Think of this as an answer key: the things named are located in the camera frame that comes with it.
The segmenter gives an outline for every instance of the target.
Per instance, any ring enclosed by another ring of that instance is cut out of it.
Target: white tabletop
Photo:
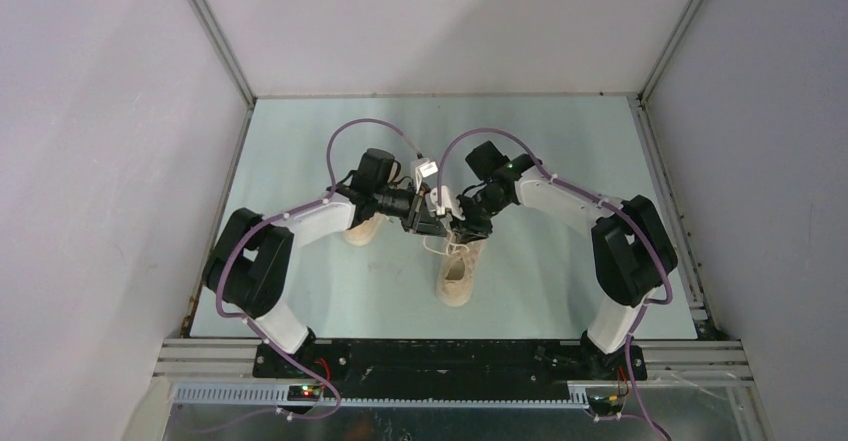
[[[362,117],[395,123],[432,159],[440,158],[464,131],[505,129],[524,140],[560,177],[611,196],[629,199],[642,194],[656,203],[624,97],[263,99],[250,122],[224,219],[240,207],[271,215],[316,199],[329,185],[324,151],[330,134]],[[477,182],[464,158],[486,139],[510,158],[520,154],[505,138],[480,135],[464,140],[441,167],[454,190]],[[369,147],[392,152],[405,170],[414,157],[391,130],[357,125],[336,141],[337,176],[356,168]],[[397,223],[384,223],[365,247],[349,246],[333,235],[293,253],[284,296],[320,337],[578,338],[603,296],[590,241],[553,218],[519,206],[508,207],[493,222],[474,295],[463,307],[449,308],[436,298],[439,256],[425,251],[421,237],[404,233]],[[428,241],[440,245],[437,239]],[[637,337],[696,337],[677,271],[671,282],[674,302],[649,309]],[[200,297],[191,334],[253,335],[240,322],[218,317],[214,293],[208,289]]]

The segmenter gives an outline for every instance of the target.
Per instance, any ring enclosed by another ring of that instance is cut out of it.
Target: beige shoe
[[[377,230],[380,229],[380,225],[383,224],[385,219],[386,215],[374,213],[374,216],[371,216],[371,219],[368,221],[365,221],[353,229],[342,231],[342,238],[344,238],[348,244],[352,244],[354,246],[365,246],[374,239],[374,236],[377,235]]]
[[[474,289],[474,271],[486,240],[472,241],[468,244],[454,244],[453,233],[448,235],[447,255],[439,269],[436,282],[436,297],[443,303],[458,308],[471,299]]]

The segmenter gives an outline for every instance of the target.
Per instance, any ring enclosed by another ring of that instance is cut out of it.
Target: shoe
[[[474,272],[486,240],[468,244],[455,244],[454,235],[447,239],[446,256],[442,259],[439,279],[436,281],[436,297],[452,308],[458,308],[471,299],[474,289]]]
[[[398,163],[392,166],[392,170],[389,172],[389,179],[395,179],[395,176],[399,174],[399,167],[400,165]],[[386,215],[374,213],[374,216],[371,216],[370,219],[359,226],[342,231],[342,238],[353,246],[365,246],[374,239],[374,236],[377,235],[377,230],[380,229],[380,225],[386,219]]]

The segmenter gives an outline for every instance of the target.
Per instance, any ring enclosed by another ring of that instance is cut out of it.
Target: perforated metal strip
[[[586,389],[570,387],[571,398],[560,400],[407,400],[407,399],[362,399],[344,398],[342,406],[350,407],[390,407],[390,408],[572,408],[584,409],[588,406]],[[288,384],[245,384],[245,383],[178,383],[174,386],[175,404],[226,404],[251,406],[306,406],[311,401],[288,401]],[[322,400],[319,404],[332,404],[332,400]]]

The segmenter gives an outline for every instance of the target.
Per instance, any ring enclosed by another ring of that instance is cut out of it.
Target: wall
[[[0,0],[0,438],[114,440],[244,106],[186,0]]]
[[[686,0],[208,0],[259,96],[637,91]]]
[[[843,439],[848,0],[708,0],[649,105],[777,439]]]

